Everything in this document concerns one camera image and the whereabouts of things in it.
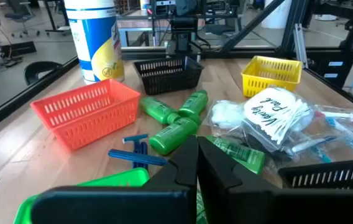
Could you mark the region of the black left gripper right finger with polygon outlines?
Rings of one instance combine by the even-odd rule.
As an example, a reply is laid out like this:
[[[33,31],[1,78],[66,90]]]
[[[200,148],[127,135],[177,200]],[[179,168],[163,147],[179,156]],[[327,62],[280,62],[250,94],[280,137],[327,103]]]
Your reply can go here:
[[[353,224],[353,189],[279,188],[199,137],[209,224]]]

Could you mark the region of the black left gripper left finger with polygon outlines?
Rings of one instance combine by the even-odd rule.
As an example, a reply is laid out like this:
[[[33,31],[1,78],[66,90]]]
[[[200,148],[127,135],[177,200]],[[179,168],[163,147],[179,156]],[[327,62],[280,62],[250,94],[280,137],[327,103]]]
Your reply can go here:
[[[189,136],[141,187],[50,189],[35,200],[32,224],[196,224],[198,154]]]

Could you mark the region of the green plastic basket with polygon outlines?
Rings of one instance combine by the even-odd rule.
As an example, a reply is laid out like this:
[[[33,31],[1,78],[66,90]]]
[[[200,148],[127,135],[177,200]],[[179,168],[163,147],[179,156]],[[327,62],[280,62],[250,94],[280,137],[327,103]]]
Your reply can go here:
[[[144,168],[135,168],[109,175],[99,179],[90,180],[78,184],[78,186],[90,187],[141,187],[150,179],[149,173]],[[24,200],[18,208],[13,224],[32,224],[30,211],[35,199],[39,195],[33,195]],[[200,190],[196,195],[196,224],[208,224],[204,210],[203,198]]]

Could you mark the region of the blue disposable razor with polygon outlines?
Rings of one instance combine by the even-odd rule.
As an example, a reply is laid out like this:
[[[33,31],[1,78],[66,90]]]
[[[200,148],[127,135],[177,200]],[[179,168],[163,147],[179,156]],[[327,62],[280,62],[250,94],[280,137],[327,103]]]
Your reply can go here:
[[[122,143],[126,144],[129,142],[132,142],[134,144],[134,152],[138,153],[138,154],[143,154],[143,155],[147,155],[147,143],[146,142],[142,142],[143,139],[148,138],[148,134],[141,134],[141,135],[136,135],[136,136],[128,136],[128,137],[124,137],[122,139]],[[144,168],[146,171],[148,171],[148,165],[144,164],[144,163],[140,163],[140,162],[133,162],[132,163],[132,168]]]
[[[142,164],[151,164],[155,166],[164,166],[168,161],[162,157],[150,156],[147,154],[139,154],[135,152],[121,151],[117,149],[111,149],[108,152],[110,157],[118,159],[125,159],[132,162],[138,162]]]

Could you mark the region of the green tube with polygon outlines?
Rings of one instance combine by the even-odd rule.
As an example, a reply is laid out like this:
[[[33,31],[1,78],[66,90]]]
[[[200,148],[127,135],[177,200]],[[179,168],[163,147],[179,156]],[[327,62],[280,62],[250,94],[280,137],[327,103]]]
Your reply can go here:
[[[245,168],[255,174],[261,173],[265,161],[263,152],[223,138],[214,136],[206,138]]]

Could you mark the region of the black plastic basket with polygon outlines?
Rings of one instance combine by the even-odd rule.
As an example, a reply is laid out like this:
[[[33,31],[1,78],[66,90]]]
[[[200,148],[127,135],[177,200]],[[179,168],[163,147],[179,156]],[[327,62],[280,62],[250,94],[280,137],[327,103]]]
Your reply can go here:
[[[187,56],[138,61],[134,68],[147,95],[195,88],[204,69]]]
[[[278,174],[288,188],[353,189],[353,160],[285,167]]]

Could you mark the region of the vanity pack bag with card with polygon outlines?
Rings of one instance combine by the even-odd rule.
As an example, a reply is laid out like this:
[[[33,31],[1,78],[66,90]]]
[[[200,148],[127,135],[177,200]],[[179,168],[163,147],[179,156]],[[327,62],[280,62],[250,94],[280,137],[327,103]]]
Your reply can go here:
[[[304,130],[314,119],[314,106],[280,87],[269,87],[243,104],[243,130],[269,152],[278,151],[287,137]]]

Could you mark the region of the blue toothbrush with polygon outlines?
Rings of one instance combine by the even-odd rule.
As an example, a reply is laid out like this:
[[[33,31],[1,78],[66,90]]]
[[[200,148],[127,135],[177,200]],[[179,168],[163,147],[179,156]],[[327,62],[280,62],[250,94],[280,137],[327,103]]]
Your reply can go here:
[[[324,120],[328,123],[328,125],[330,125],[330,127],[336,129],[342,134],[346,144],[353,147],[353,126],[349,124],[343,124],[336,118],[332,117],[325,117]]]

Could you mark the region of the clear bag with black item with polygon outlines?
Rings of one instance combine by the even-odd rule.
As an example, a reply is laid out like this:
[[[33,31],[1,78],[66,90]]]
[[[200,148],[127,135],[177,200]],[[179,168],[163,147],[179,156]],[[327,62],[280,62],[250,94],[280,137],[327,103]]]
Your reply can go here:
[[[262,143],[259,140],[257,140],[255,137],[253,137],[253,135],[251,135],[251,134],[245,135],[245,142],[249,147],[251,147],[252,149],[263,152],[266,156],[270,157],[275,162],[290,162],[292,160],[292,158],[290,158],[287,155],[287,153],[285,153],[285,152],[282,152],[282,151],[270,152],[270,151],[268,151],[262,145]]]

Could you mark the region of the orange plastic basket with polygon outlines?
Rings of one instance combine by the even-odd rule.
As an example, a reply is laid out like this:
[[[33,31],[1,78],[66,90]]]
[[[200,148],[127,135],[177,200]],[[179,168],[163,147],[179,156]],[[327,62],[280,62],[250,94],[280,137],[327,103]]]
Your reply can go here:
[[[135,122],[140,93],[113,79],[30,104],[44,126],[69,151]]]

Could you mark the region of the small clear bag teal item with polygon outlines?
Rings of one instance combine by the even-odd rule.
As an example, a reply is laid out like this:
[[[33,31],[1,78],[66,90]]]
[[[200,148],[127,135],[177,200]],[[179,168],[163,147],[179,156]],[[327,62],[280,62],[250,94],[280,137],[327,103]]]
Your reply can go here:
[[[319,160],[322,163],[331,163],[333,162],[333,159],[328,156],[320,147],[318,146],[313,146],[310,148],[310,150],[312,151],[312,153],[319,158]]]

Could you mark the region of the blue-head toothbrush in clear bag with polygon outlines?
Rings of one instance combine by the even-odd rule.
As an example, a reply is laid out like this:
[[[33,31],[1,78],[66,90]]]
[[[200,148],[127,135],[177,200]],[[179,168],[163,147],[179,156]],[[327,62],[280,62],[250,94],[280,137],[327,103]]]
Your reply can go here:
[[[289,151],[292,152],[292,153],[297,153],[297,152],[303,151],[303,150],[305,150],[307,148],[317,146],[318,144],[323,144],[323,143],[326,143],[326,142],[335,141],[336,139],[338,139],[337,136],[326,136],[326,137],[323,137],[323,138],[317,138],[317,139],[308,140],[306,142],[302,142],[302,143],[299,143],[299,144],[291,147],[289,149]]]

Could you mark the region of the clear bag of white cotton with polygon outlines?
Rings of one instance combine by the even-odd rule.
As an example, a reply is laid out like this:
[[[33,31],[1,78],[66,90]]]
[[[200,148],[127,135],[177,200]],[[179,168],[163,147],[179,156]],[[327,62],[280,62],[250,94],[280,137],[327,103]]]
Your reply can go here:
[[[234,129],[244,121],[244,103],[216,100],[209,107],[202,124],[221,129]]]

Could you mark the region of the red toothbrush in clear bag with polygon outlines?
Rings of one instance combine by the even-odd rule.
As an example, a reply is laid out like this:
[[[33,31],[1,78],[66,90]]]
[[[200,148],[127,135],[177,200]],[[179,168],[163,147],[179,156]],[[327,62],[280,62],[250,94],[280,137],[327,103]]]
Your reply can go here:
[[[317,114],[324,117],[341,119],[353,123],[353,109],[338,108],[333,106],[315,105]]]

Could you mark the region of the yellow plastic basket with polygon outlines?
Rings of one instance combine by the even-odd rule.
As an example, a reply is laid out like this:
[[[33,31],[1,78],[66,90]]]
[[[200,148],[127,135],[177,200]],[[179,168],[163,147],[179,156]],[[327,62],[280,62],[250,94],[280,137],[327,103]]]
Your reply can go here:
[[[303,63],[297,60],[254,56],[241,71],[243,95],[253,97],[270,86],[294,91],[302,69]]]

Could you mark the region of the black chair back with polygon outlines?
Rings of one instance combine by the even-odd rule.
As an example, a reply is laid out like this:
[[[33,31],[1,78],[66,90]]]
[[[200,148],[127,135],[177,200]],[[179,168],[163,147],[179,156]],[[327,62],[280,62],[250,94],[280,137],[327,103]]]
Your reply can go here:
[[[63,67],[62,64],[52,61],[32,62],[24,69],[24,80],[27,86],[30,86],[40,80],[39,75],[46,73],[44,76],[51,75]]]

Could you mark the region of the disinfecting wipes canister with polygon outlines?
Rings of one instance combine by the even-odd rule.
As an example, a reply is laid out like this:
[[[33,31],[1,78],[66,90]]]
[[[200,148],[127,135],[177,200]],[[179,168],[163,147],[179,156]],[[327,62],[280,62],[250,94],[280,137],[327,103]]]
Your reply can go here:
[[[64,0],[84,82],[124,80],[114,0]]]

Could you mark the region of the silver aluminium bar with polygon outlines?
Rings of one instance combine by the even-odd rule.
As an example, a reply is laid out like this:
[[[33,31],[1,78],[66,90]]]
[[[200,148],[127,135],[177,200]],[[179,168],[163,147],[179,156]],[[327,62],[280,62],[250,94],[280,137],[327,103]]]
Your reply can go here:
[[[296,58],[303,64],[303,68],[308,68],[305,39],[304,39],[303,28],[301,24],[295,24],[295,29],[293,31],[293,38],[294,38],[294,44],[295,44]]]

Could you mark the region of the white bin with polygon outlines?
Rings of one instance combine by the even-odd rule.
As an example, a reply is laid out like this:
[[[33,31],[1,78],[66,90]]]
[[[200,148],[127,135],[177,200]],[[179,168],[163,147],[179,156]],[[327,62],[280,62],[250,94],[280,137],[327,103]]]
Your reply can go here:
[[[292,0],[284,0],[272,13],[261,23],[263,28],[284,29],[287,24]]]

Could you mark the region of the office chair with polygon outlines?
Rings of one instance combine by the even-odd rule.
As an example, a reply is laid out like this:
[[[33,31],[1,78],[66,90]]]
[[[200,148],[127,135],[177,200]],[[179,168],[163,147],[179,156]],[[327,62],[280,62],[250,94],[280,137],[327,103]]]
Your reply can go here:
[[[36,36],[40,35],[40,31],[38,29],[28,28],[25,24],[27,21],[35,17],[29,0],[6,0],[5,4],[10,7],[11,12],[5,13],[4,17],[11,19],[16,23],[22,24],[22,30],[19,32],[20,38],[28,36],[30,30]]]

